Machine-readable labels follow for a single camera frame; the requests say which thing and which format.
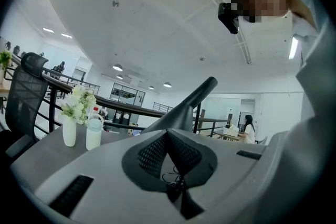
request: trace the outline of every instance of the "black chair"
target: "black chair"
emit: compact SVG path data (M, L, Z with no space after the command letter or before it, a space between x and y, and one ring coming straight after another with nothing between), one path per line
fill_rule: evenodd
M47 81L42 77L42 68L47 61L29 52L15 69L5 115L10 131L0 132L2 151L6 151L10 161L17 159L38 142L34 124L48 87Z

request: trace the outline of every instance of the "white ceiling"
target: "white ceiling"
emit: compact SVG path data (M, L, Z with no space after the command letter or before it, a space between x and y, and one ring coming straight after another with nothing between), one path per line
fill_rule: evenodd
M288 62L290 16L267 23L241 21L240 33L232 35L217 19L222 0L19 1L37 28L68 31L102 73L115 78L119 73L112 66L119 63L125 82L137 77L140 87L159 92L168 90L162 86L166 81L174 90L192 90L211 75L220 82L237 70L257 73L264 66L283 70L298 64Z

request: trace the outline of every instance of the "metal railing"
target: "metal railing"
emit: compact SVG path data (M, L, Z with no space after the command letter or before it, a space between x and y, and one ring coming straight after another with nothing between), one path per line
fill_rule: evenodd
M20 65L21 59L17 57L16 55L13 55L12 61L18 66ZM14 74L14 71L15 71L15 68L13 67L8 68L5 72L5 79L12 80L11 78L7 78L6 74L9 74L9 76L12 77ZM87 83L87 82L60 74L59 72L56 72L54 70L44 69L44 71L45 72L42 74L42 77L48 82L48 91L43 101L49 104L49 113L48 113L48 116L43 115L40 112L38 112L37 114L49 122L49 130L47 131L44 128L38 126L37 124L35 124L35 127L46 134L49 134L52 131L54 131L55 125L61 126L61 123L55 120L55 109L61 110L61 107L56 104L56 101L57 99L63 98L65 94L70 93L72 91L73 86L77 85L76 82L79 82L81 85L83 85L84 87L87 87L88 90L94 93L96 100L97 100L97 105L101 105L105 108L120 110L123 112L129 112L129 113L138 114L138 115L150 116L154 118L161 118L163 115L166 114L166 112L163 112L163 111L145 109L140 106L125 104L125 103L105 99L97 95L98 90L99 90L98 85ZM66 78L67 80L65 81L65 80L53 78L51 74L55 74L55 73L56 75L60 77ZM206 119L206 118L198 119L198 116L196 118L195 117L193 118L193 120L196 123L196 126L198 122L212 122L213 123L213 128L211 128L212 134L214 132L214 129L216 128L215 127L216 122L227 122L226 120L219 120L219 119ZM123 128L123 129L131 129L131 130L145 129L144 127L117 124L117 123L111 123L111 122L105 122L105 125L110 125L110 126L114 126L117 128Z
M167 105L159 104L159 103L154 103L154 106L153 106L153 110L161 111L161 112L165 112L165 113L168 113L172 109L173 108L171 106L167 106Z

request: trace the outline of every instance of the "desk surface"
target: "desk surface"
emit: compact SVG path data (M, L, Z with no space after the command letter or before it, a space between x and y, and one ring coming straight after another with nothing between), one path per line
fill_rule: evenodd
M232 139L232 140L236 140L239 141L239 136L235 137L235 136L231 136L231 135L227 135L223 133L223 130L219 130L219 131L214 131L214 134L218 134L220 136Z
M11 88L10 83L11 81L4 79L4 81L0 83L0 93L9 93L9 90Z
M131 136L102 131L101 144L129 137ZM13 162L10 169L20 184L34 192L49 176L87 151L85 126L77 124L74 147L64 144L61 126L28 149Z

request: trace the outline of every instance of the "white bottle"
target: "white bottle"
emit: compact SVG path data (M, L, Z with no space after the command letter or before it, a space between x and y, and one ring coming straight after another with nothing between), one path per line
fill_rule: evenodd
M98 110L94 108L92 114L88 117L88 128L86 130L86 149L89 151L97 146L100 146L101 142L101 130L104 126L104 119L101 115L97 114L97 111Z

